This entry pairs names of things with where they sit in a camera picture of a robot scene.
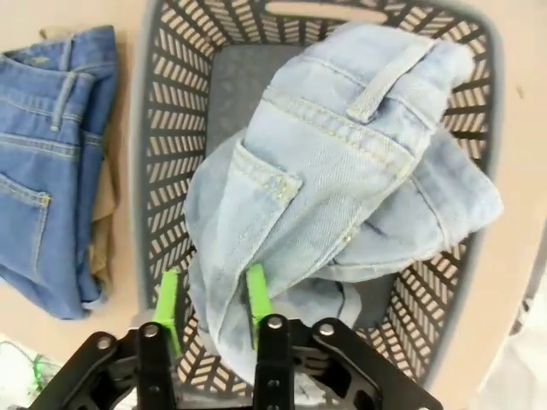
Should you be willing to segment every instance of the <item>basket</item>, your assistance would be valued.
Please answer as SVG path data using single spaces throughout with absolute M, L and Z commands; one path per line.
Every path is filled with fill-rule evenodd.
M 364 10 L 380 24 L 466 44 L 474 52 L 476 68 L 466 84 L 454 89 L 444 124 L 493 177 L 503 74 L 500 40 L 484 16 L 440 0 L 319 0 L 298 2 L 298 9 L 290 7 L 295 5 L 291 0 L 283 3 L 149 0 L 133 78 L 130 140 L 132 239 L 143 310 L 155 306 L 162 272 L 170 267 L 186 272 L 195 253 L 185 228 L 183 201 L 192 174 L 206 149 L 209 152 L 208 130 L 213 127 L 209 111 L 216 110 L 215 120 L 223 115 L 213 101 L 217 92 L 212 84 L 214 67 L 224 52 L 237 48 L 231 47 L 235 44 L 247 44 L 247 48 L 263 44 L 265 47 L 257 49 L 272 47 L 268 50 L 303 47 L 321 41 L 342 24 L 339 12 L 347 12 L 347 8 L 350 15 Z M 334 5 L 333 11 L 327 13 L 327 5 Z M 287 7 L 287 11 L 279 14 L 278 6 Z M 295 10 L 306 15 L 288 14 Z M 220 105 L 228 107 L 238 104 L 221 101 L 224 104 Z M 416 262 L 376 284 L 389 286 L 385 299 L 374 302 L 380 307 L 379 318 L 356 329 L 401 372 L 424 387 L 431 383 L 445 346 L 454 336 L 473 280 L 480 239 L 479 232 L 450 252 Z M 187 278 L 183 285 L 187 289 Z M 185 399 L 248 404 L 252 388 L 200 343 L 187 292 L 180 305 L 177 325 L 184 338 L 184 357 L 178 374 Z

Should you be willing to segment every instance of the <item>jeans pocket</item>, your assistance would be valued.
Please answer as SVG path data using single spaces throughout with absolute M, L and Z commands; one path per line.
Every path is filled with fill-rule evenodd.
M 0 264 L 39 282 L 38 257 L 50 196 L 0 173 Z

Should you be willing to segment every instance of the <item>waistband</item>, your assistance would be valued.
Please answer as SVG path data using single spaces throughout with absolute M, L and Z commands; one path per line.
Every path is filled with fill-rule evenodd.
M 111 26 L 59 41 L 45 41 L 0 54 L 0 102 L 80 120 L 95 78 L 81 71 L 116 64 Z

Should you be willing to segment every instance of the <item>screw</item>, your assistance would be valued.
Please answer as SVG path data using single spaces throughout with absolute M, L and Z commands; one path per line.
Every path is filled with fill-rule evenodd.
M 281 320 L 279 316 L 273 316 L 268 321 L 268 326 L 271 327 L 272 329 L 279 329 L 282 325 L 283 325 L 283 320 Z
M 110 347 L 110 344 L 111 344 L 110 337 L 105 336 L 99 339 L 99 341 L 97 342 L 97 347 L 100 350 L 105 350 Z
M 154 337 L 157 335 L 158 328 L 156 325 L 148 325 L 144 328 L 144 337 Z
M 334 328 L 332 327 L 332 325 L 325 323 L 319 328 L 319 333 L 323 336 L 331 336 L 334 334 Z

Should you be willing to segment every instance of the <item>gray plastic basket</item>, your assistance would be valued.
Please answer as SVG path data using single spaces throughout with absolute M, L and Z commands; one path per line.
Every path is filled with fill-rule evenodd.
M 386 25 L 467 44 L 475 54 L 476 68 L 466 84 L 454 89 L 444 123 L 469 156 L 493 176 L 503 59 L 497 32 L 484 16 L 439 0 L 298 3 L 375 10 L 384 15 Z M 266 11 L 266 0 L 149 0 L 133 78 L 130 140 L 132 232 L 143 310 L 155 306 L 162 272 L 175 266 L 185 271 L 195 252 L 185 228 L 183 202 L 208 144 L 208 110 L 214 109 L 209 101 L 214 94 L 213 65 L 220 61 L 215 54 L 234 44 L 303 47 L 322 40 L 341 23 L 272 15 Z M 480 237 L 480 233 L 472 235 L 450 252 L 416 262 L 380 284 L 391 287 L 385 301 L 375 300 L 382 319 L 356 329 L 425 387 L 454 336 L 473 279 Z M 181 305 L 178 325 L 185 353 L 179 375 L 186 400 L 248 403 L 252 388 L 223 366 L 220 358 L 207 354 L 197 336 L 190 298 L 186 296 Z

